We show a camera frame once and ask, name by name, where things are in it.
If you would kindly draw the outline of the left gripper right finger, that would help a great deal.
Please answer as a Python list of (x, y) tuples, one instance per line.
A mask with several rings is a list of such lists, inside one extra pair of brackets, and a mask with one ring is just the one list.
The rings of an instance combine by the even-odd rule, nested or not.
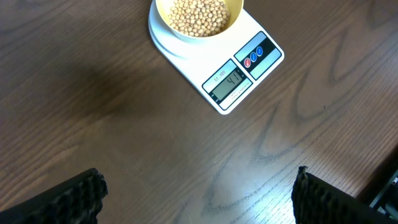
[(307, 172), (300, 166), (292, 189), (296, 224), (395, 224), (395, 220)]

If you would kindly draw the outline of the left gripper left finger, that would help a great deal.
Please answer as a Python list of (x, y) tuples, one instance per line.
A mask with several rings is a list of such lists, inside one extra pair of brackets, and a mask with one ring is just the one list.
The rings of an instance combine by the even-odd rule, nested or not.
[(104, 176), (88, 169), (1, 212), (1, 223), (97, 223), (108, 194)]

